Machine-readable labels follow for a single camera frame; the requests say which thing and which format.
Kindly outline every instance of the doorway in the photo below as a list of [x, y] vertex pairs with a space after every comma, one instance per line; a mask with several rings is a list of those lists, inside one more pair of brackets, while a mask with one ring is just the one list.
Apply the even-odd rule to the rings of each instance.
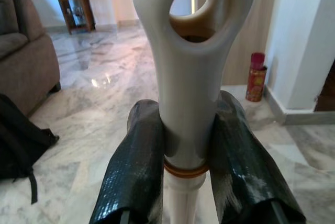
[[335, 61], [318, 97], [315, 111], [335, 111]]

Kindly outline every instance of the wall baseboard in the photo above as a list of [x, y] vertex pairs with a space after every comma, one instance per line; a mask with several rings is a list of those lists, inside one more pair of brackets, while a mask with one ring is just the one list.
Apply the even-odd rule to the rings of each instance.
[[66, 25], [46, 27], [47, 33], [65, 33], [68, 31]]
[[335, 111], [287, 114], [284, 113], [271, 92], [264, 87], [264, 97], [278, 123], [283, 125], [332, 125], [335, 124]]
[[[114, 32], [119, 28], [124, 28], [124, 27], [132, 27], [132, 26], [139, 26], [140, 25], [140, 20], [124, 20], [124, 21], [119, 21], [117, 24], [105, 24], [105, 25], [95, 25], [95, 31], [98, 32]], [[66, 25], [61, 25], [61, 26], [51, 26], [51, 27], [46, 27], [47, 33], [67, 33], [68, 28]]]
[[140, 20], [139, 19], [135, 19], [135, 20], [123, 20], [123, 21], [119, 21], [117, 23], [117, 27], [118, 28], [132, 27], [132, 26], [138, 26], [138, 25], [140, 25]]
[[117, 24], [95, 25], [95, 31], [97, 32], [114, 32], [116, 30], [117, 30]]

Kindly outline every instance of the gray sofa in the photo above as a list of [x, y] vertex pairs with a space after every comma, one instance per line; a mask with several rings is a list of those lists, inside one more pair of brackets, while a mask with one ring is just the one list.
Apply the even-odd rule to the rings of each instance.
[[0, 0], [0, 93], [27, 115], [60, 89], [57, 56], [31, 0]]

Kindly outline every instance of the black backpack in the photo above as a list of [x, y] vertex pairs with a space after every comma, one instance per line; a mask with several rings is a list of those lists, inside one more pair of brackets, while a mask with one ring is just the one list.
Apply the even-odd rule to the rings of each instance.
[[28, 177], [31, 204], [37, 202], [37, 183], [32, 165], [59, 140], [50, 129], [41, 130], [0, 94], [0, 180]]

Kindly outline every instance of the orange ring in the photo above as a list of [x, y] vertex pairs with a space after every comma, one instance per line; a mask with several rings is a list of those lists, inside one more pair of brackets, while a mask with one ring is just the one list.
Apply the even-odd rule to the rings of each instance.
[[207, 164], [193, 170], [179, 169], [171, 165], [166, 159], [164, 159], [164, 168], [178, 178], [196, 178], [209, 170], [209, 166]]

